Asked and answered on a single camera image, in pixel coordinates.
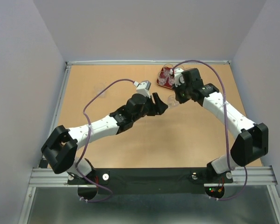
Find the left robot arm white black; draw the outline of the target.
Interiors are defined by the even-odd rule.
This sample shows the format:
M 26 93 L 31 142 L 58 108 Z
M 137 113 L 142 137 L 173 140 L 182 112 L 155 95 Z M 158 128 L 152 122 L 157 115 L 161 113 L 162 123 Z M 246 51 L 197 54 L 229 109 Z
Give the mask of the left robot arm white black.
M 67 172 L 89 184 L 97 179 L 96 170 L 89 160 L 76 156 L 77 150 L 86 150 L 89 143 L 125 132 L 145 116 L 162 115 L 167 108 L 157 93 L 151 97 L 135 93 L 126 104 L 95 122 L 72 128 L 57 126 L 41 152 L 55 174 Z

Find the clear shot glass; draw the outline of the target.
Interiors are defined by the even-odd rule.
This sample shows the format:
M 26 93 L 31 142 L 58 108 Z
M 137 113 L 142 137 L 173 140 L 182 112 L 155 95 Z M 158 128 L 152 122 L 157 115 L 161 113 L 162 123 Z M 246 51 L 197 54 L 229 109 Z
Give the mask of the clear shot glass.
M 172 76 L 169 76 L 169 77 L 168 77 L 168 84 L 169 84 L 170 86 L 173 86 L 173 85 L 175 84 L 175 78 L 172 77 Z
M 165 76 L 163 71 L 160 71 L 160 72 L 158 73 L 157 83 L 158 83 L 159 85 L 164 86 L 164 85 L 166 84 L 166 82 L 167 82 L 167 79 L 168 79 L 168 76 Z
M 165 75 L 165 76 L 170 76 L 170 71 L 171 71 L 172 69 L 173 69 L 173 65 L 172 65 L 172 64 L 169 64 L 169 63 L 165 64 L 165 65 L 163 66 L 164 75 Z
M 169 108 L 174 108 L 179 105 L 179 102 L 175 99 L 175 95 L 170 95 L 167 99 L 167 104 Z
M 106 91 L 105 84 L 104 83 L 98 83 L 94 86 L 94 93 L 95 95 L 98 95 L 99 98 L 105 98 L 106 97 Z

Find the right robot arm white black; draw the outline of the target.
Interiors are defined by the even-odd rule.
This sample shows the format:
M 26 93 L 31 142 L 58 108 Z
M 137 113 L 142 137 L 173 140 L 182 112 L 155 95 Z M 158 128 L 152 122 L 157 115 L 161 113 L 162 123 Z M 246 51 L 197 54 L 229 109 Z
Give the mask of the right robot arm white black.
M 264 123 L 255 123 L 241 114 L 213 84 L 204 84 L 197 68 L 182 70 L 171 69 L 174 79 L 172 89 L 180 104 L 189 100 L 197 102 L 211 112 L 227 128 L 235 139 L 225 155 L 208 164 L 205 171 L 208 181 L 216 182 L 222 173 L 236 167 L 244 167 L 268 153 L 268 127 Z

